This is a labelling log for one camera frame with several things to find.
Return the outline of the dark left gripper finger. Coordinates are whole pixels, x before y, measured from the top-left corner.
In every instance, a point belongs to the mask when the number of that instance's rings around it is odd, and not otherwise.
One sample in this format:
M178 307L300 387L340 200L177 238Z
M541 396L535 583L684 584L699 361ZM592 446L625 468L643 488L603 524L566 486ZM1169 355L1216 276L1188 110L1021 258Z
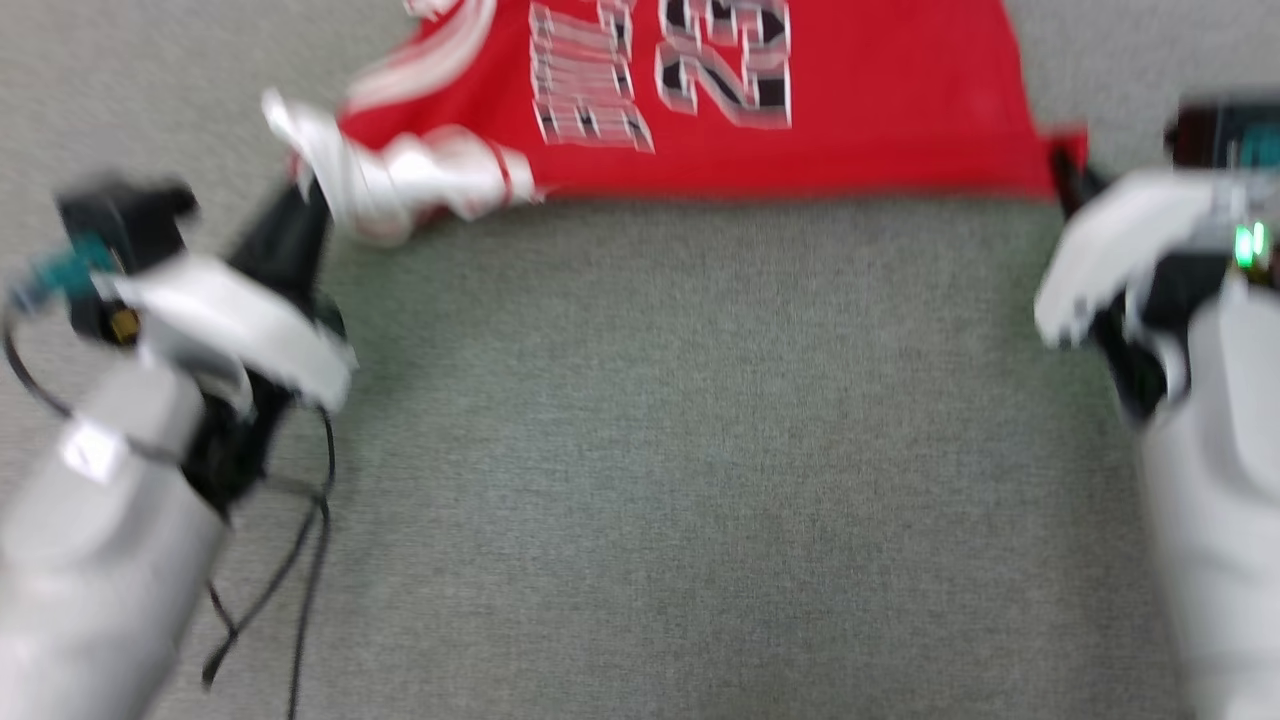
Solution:
M293 304L311 304L332 215L316 181L288 183L230 254L230 268Z

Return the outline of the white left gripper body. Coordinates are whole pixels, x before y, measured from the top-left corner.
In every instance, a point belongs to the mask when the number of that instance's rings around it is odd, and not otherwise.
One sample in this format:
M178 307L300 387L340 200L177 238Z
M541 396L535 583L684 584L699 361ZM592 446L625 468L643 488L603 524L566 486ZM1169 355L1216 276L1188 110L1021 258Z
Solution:
M340 411L357 369L355 350L279 293L210 255L182 254L136 275L110 275L109 299L157 319L196 348Z

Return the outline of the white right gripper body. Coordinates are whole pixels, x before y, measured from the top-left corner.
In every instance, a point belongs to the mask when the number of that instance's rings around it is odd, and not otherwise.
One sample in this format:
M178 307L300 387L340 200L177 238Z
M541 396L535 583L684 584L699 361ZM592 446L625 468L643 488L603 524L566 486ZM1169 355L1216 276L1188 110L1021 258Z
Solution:
M1242 219L1242 178L1135 170L1066 222L1034 299L1051 348L1082 345L1094 315L1175 256L1226 258Z

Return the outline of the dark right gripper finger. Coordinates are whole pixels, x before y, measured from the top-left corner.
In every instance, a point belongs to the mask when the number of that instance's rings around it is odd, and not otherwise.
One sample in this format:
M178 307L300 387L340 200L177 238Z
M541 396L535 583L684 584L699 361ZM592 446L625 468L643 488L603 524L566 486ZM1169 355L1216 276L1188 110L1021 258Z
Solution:
M1050 151L1050 170L1064 217L1074 217L1107 190L1107 178L1088 161L1076 163L1065 146Z

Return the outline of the red and white basketball jersey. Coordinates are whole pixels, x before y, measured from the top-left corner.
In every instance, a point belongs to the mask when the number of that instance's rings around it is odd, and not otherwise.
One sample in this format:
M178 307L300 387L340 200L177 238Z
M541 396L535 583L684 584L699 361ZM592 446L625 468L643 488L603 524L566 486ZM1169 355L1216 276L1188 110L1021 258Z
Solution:
M1053 195L1002 0L404 0L335 111L262 96L301 184L394 245L558 197Z

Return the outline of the grey fabric sofa cushion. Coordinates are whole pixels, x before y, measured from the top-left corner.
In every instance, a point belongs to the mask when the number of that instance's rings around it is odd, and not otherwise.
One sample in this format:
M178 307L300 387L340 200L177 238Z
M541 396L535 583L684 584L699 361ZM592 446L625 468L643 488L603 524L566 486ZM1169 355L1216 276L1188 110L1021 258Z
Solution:
M1162 164L1280 85L1280 0L1007 0L1047 126ZM221 251L399 0L0 0L0 283L52 191L175 174ZM1056 202L548 202L330 245L335 418L298 720L1183 720L1132 442L1032 302Z

